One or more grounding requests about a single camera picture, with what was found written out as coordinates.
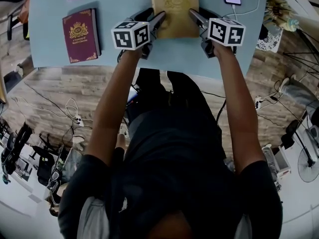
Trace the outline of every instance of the red book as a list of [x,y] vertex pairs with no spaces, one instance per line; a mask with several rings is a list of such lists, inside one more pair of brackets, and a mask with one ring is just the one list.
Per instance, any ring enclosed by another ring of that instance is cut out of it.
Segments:
[[95,9],[63,18],[63,31],[70,63],[97,59],[101,55]]

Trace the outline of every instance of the desk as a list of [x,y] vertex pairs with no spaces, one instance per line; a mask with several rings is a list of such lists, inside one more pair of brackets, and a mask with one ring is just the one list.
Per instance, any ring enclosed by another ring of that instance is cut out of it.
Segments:
[[[232,13],[231,5],[224,0],[199,0],[200,6],[219,15]],[[253,10],[258,0],[242,0],[237,13]],[[238,16],[246,25],[246,36],[238,48],[237,59],[244,75],[252,60],[264,16],[266,0],[260,0],[258,10]],[[119,50],[113,46],[111,28],[135,12],[152,6],[151,0],[30,0],[29,31],[33,63],[35,67],[62,67],[70,65],[64,41],[62,18],[90,7],[98,8],[98,28],[102,55],[99,59],[76,65],[117,64]],[[138,67],[171,70],[208,78],[221,79],[216,58],[207,59],[200,47],[200,38],[156,40],[148,60],[140,60]]]

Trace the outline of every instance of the wooden floor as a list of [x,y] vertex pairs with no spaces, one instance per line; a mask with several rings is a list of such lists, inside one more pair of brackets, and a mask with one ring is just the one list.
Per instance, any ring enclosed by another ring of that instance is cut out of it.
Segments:
[[[1,50],[7,47],[4,38],[2,41]],[[288,57],[282,55],[283,52],[307,52],[306,46],[302,40],[295,34],[285,32],[281,42],[278,53],[263,52],[256,50],[251,66],[249,68],[246,82],[253,98],[256,96],[266,96],[275,92],[274,84],[277,81],[284,79],[285,75],[296,73],[297,79],[300,79],[307,72],[308,68]],[[9,50],[11,56],[2,56],[2,69],[8,70],[8,67],[13,67],[20,63],[21,57],[27,57],[30,53],[28,45],[21,38],[12,40],[11,48]],[[42,68],[28,77],[25,81],[30,87],[36,89],[46,98],[55,102],[62,110],[65,110],[65,104],[69,98],[73,98],[78,107],[79,115],[83,120],[92,120],[95,108],[98,101],[112,76],[114,68],[112,67],[87,67],[87,66],[73,66],[64,68]],[[194,77],[195,82],[202,90],[217,95],[224,96],[222,83],[212,79]],[[170,90],[171,85],[164,72],[161,72],[161,81],[166,89]],[[307,75],[303,80],[313,92],[316,91],[319,80],[311,75]],[[39,109],[48,109],[60,117],[65,117],[63,112],[55,105],[39,96],[34,90],[29,88],[26,84],[21,84],[10,94],[9,108],[2,114],[2,117],[8,122],[11,128],[19,130],[24,121],[26,121],[34,130],[29,142],[32,144],[38,143],[38,134],[50,133],[51,140],[60,144],[64,136],[64,142],[70,144],[72,121],[70,119],[59,118],[58,116],[43,110],[33,109],[31,106]],[[219,97],[205,94],[206,100],[214,114],[217,115],[224,100]],[[288,97],[283,96],[280,101],[291,112],[300,118],[304,113],[304,109],[295,104]],[[258,115],[263,116],[269,120],[258,117],[259,120],[259,140],[261,145],[271,143],[274,146],[281,144],[281,136],[285,133],[284,128],[295,117],[285,109],[280,103],[270,105],[258,111]],[[92,126],[91,122],[85,122],[86,126]],[[228,155],[232,154],[230,133],[227,121],[227,112],[223,111],[219,125],[223,130],[223,147]],[[75,130],[75,135],[80,135],[85,138],[85,142],[89,140],[91,129],[89,127],[78,128]]]

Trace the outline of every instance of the book cover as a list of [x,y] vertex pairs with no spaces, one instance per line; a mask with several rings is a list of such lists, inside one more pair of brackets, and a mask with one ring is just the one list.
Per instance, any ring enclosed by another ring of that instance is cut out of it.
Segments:
[[166,11],[158,38],[199,37],[199,29],[188,14],[190,8],[198,11],[198,0],[152,0],[152,4],[155,14]]
[[63,18],[63,31],[70,63],[97,59],[99,50],[95,9]]

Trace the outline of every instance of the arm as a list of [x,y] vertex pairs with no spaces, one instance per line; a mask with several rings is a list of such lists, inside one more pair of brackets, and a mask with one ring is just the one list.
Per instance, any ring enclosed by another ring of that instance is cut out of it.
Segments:
[[86,152],[111,166],[130,87],[142,50],[126,51],[95,110],[93,131]]
[[223,78],[227,115],[238,173],[248,165],[265,160],[258,141],[258,119],[244,76],[233,52],[213,43]]

